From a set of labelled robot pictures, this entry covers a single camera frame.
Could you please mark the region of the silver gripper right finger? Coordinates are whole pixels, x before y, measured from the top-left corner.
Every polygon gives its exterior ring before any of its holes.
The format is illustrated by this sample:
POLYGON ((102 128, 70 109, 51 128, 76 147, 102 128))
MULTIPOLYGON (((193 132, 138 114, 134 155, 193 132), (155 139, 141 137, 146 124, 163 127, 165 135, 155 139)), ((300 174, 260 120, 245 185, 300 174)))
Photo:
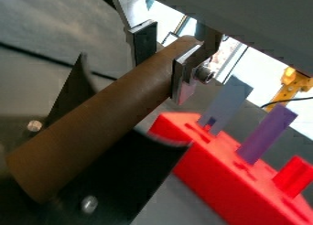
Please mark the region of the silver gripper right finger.
POLYGON ((205 62, 217 53, 222 33, 201 22, 195 25, 195 42, 173 61, 171 99, 181 105, 191 97, 197 82, 207 84, 213 72, 203 68, 205 62))

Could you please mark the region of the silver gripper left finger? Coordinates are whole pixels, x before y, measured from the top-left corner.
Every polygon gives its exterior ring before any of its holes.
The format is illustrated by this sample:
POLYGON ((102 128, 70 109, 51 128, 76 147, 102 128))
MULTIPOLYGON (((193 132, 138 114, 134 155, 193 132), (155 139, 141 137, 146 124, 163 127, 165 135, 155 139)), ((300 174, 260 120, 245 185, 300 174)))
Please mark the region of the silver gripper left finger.
POLYGON ((146 0, 104 0, 124 24, 126 42, 137 66, 157 52, 158 22, 150 18, 146 0))

